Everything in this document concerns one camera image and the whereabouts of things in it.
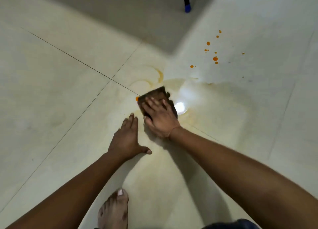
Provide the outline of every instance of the black furniture leg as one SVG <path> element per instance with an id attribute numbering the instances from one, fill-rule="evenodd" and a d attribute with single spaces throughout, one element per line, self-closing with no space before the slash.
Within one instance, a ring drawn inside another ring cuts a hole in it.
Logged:
<path id="1" fill-rule="evenodd" d="M 190 0 L 185 0 L 185 13 L 189 13 L 191 11 Z"/>

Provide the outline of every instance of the person's right hand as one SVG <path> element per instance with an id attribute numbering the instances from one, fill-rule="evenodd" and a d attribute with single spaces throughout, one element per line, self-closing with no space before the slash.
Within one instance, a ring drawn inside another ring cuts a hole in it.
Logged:
<path id="1" fill-rule="evenodd" d="M 178 119 L 173 114 L 171 106 L 162 100 L 162 104 L 154 98 L 146 98 L 147 103 L 142 103 L 142 107 L 151 116 L 152 121 L 149 117 L 144 116 L 145 124 L 149 129 L 158 137 L 169 138 L 171 131 L 174 128 L 181 127 Z"/>

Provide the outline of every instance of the tile floor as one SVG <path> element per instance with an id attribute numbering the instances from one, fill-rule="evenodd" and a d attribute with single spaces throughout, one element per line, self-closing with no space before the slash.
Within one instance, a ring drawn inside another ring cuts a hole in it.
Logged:
<path id="1" fill-rule="evenodd" d="M 102 0 L 75 1 L 0 0 L 0 228 L 93 163 L 131 112 L 154 153 L 116 172 L 81 228 L 120 186 L 138 208 L 130 229 L 249 218 L 144 132 L 135 97 L 161 85 L 185 104 L 184 127 L 318 197 L 318 0 L 193 0 L 190 14 L 182 0 L 117 0 L 99 13 Z"/>

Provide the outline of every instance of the forearm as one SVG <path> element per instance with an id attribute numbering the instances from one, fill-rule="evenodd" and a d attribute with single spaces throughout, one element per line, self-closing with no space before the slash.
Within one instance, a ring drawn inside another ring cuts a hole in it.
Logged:
<path id="1" fill-rule="evenodd" d="M 269 167 L 183 128 L 174 129 L 170 139 L 263 228 L 309 228 L 317 223 L 317 200 Z"/>
<path id="2" fill-rule="evenodd" d="M 116 153 L 105 153 L 8 229 L 78 228 L 99 192 L 123 163 L 123 158 Z"/>

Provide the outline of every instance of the blue leg cap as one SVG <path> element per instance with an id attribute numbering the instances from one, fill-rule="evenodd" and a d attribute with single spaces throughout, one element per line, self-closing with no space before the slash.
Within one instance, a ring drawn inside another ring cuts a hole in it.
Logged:
<path id="1" fill-rule="evenodd" d="M 191 5 L 188 4 L 185 6 L 185 13 L 189 13 L 191 11 Z"/>

